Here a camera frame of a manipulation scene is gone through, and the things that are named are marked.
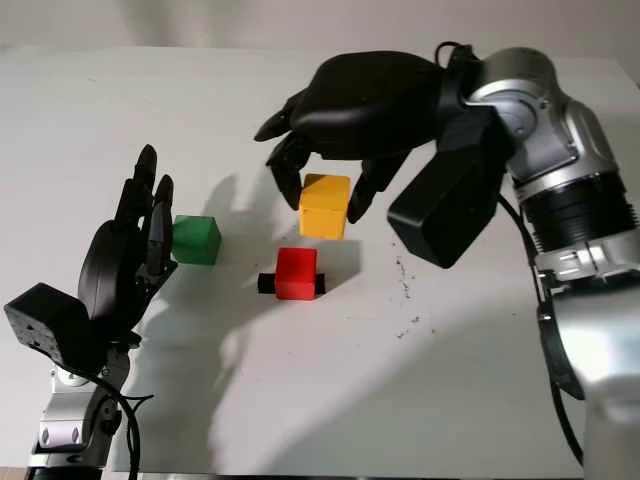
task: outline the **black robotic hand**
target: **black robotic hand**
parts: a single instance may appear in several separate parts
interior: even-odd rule
[[[78,298],[39,283],[5,306],[18,340],[62,368],[93,375],[111,346],[136,346],[140,338],[131,329],[177,266],[170,258],[173,181],[165,175],[152,193],[156,163],[147,145],[115,218],[91,242]]]
[[[362,160],[347,211],[355,223],[411,150],[434,138],[441,78],[442,68],[402,52],[351,53],[323,63],[255,136],[264,141],[289,132],[267,165],[291,208],[298,209],[299,171],[311,152]]]
[[[333,57],[266,121],[255,140],[289,132],[267,166],[291,208],[298,209],[299,171],[311,152],[362,160],[347,210],[355,223],[411,150],[436,139],[437,154],[393,202],[388,220],[415,255],[444,268],[457,261],[493,217],[514,149],[493,107],[464,101],[480,60],[469,45],[445,45],[455,45],[446,68],[402,52]]]

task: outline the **metal bracket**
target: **metal bracket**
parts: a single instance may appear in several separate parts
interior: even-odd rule
[[[541,253],[536,267],[557,282],[640,270],[640,229]]]
[[[120,390],[128,374],[128,355],[109,350],[99,376]],[[29,466],[104,466],[121,419],[116,403],[103,388],[62,367],[54,367],[51,377],[52,395]]]

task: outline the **yellow cube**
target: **yellow cube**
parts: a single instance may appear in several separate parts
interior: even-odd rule
[[[300,235],[340,240],[349,204],[349,177],[309,173],[300,195]]]

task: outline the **dirt speck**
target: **dirt speck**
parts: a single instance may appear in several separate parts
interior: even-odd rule
[[[402,285],[404,298],[409,300],[411,298],[411,292],[409,291],[409,285],[407,284],[407,269],[404,267],[400,256],[396,257],[396,265],[398,265],[398,269],[400,270],[400,285]]]

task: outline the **white wall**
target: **white wall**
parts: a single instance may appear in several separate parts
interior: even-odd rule
[[[0,0],[0,45],[178,45],[614,57],[640,81],[640,0]]]

